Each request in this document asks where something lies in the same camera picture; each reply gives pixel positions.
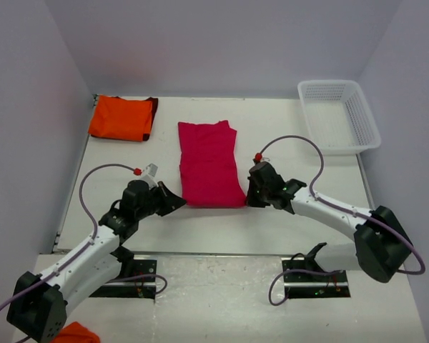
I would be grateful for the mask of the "pink t shirt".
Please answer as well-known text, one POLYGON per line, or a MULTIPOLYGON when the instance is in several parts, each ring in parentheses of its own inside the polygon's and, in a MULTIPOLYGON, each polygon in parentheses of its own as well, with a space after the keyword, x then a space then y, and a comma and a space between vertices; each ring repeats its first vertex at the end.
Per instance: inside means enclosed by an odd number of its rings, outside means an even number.
POLYGON ((178 123, 182 197, 191 207, 241 208, 246 195, 235 160, 237 131, 227 120, 178 123))

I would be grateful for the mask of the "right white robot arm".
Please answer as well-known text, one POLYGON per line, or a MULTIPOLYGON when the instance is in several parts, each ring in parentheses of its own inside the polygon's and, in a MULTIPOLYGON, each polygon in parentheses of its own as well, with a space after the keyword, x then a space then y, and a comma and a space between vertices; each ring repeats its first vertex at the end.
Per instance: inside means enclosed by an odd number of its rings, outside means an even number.
POLYGON ((394 213, 386 207, 376 210, 348 207, 334 199, 321 200, 306 183, 285 181, 266 162, 249 170, 247 205, 272 206, 290 214, 313 219, 343 234, 350 243, 319 243, 305 257, 305 273, 320 281, 330 272, 362 270, 377 282, 389 282, 410 256, 411 242, 394 213))

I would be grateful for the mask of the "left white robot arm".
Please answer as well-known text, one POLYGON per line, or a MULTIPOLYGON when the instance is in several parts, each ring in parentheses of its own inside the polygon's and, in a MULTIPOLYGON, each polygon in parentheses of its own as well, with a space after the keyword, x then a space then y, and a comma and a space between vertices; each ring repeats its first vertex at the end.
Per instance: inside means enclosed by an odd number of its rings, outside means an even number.
POLYGON ((18 279, 7 322, 36 342, 50 342, 69 314, 98 288, 133 275, 133 254, 123 244, 137 232, 139 222, 154 214, 166 216, 185 204, 163 182, 131 181, 79 246, 44 271, 26 272, 18 279))

